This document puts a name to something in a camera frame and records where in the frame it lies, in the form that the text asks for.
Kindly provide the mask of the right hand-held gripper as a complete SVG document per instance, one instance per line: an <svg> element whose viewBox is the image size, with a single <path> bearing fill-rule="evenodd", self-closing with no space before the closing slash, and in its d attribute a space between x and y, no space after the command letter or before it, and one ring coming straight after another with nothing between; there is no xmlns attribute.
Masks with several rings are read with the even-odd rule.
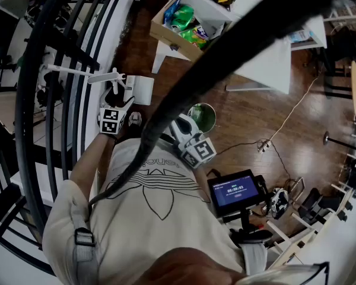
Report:
<svg viewBox="0 0 356 285"><path fill-rule="evenodd" d="M171 122L169 130L179 157L191 168L197 169L216 156L210 138L204 136L189 116L180 114Z"/></svg>

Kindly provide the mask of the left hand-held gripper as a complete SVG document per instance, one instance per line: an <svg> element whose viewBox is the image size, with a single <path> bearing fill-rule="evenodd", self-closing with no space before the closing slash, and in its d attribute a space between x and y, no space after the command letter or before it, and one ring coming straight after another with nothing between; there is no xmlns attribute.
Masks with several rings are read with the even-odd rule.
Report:
<svg viewBox="0 0 356 285"><path fill-rule="evenodd" d="M113 94L118 94L117 81L119 78L119 73L117 72L117 68L114 67L112 69L112 74L112 89L108 88L100 97L100 113L97 116L97 121L101 133L117 135L125 122L128 110L135 101L135 76L128 75L126 77L123 95L123 101L125 102L125 105L123 107L111 107L111 105L106 102L106 96L112 92Z"/></svg>

